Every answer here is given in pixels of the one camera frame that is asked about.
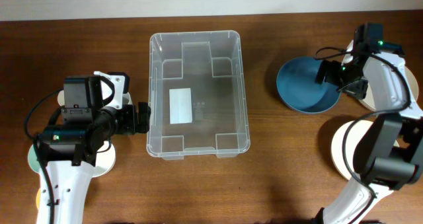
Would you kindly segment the dark blue bowl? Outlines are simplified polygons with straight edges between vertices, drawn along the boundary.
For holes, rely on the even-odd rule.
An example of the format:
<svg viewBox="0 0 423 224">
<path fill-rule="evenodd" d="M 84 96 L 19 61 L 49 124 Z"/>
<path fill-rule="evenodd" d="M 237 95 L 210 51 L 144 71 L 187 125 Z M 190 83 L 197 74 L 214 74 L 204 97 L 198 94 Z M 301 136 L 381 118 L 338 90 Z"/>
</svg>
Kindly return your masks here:
<svg viewBox="0 0 423 224">
<path fill-rule="evenodd" d="M 330 110 L 338 102 L 337 87 L 316 83 L 320 60 L 297 57 L 286 62 L 278 71 L 276 86 L 282 101 L 298 112 L 318 114 Z"/>
</svg>

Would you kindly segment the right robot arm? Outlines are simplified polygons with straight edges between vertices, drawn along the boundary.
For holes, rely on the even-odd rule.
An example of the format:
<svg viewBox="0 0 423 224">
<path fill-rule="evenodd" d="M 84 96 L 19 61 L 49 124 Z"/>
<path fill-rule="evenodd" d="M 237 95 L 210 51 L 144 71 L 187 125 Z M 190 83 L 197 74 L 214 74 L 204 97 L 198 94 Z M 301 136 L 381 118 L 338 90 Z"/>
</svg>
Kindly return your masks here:
<svg viewBox="0 0 423 224">
<path fill-rule="evenodd" d="M 339 89 L 358 83 L 371 88 L 375 112 L 354 120 L 341 141 L 341 157 L 350 174 L 346 187 L 313 223 L 361 223 L 383 198 L 414 184 L 422 176 L 422 109 L 409 88 L 404 53 L 399 45 L 381 39 L 352 41 L 342 62 L 324 57 L 318 80 L 333 82 Z M 348 161 L 351 130 L 371 115 L 376 119 L 359 140 Z"/>
</svg>

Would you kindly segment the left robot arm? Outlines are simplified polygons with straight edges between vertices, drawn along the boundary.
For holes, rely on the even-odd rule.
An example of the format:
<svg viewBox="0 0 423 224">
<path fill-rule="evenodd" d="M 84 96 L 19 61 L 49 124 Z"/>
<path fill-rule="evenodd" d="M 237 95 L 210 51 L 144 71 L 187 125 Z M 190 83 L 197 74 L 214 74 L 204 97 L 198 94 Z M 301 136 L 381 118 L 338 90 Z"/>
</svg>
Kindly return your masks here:
<svg viewBox="0 0 423 224">
<path fill-rule="evenodd" d="M 40 207 L 37 223 L 81 223 L 85 198 L 97 156 L 113 135 L 149 131 L 146 102 L 119 109 L 105 106 L 60 107 L 33 139 L 40 164 Z"/>
</svg>

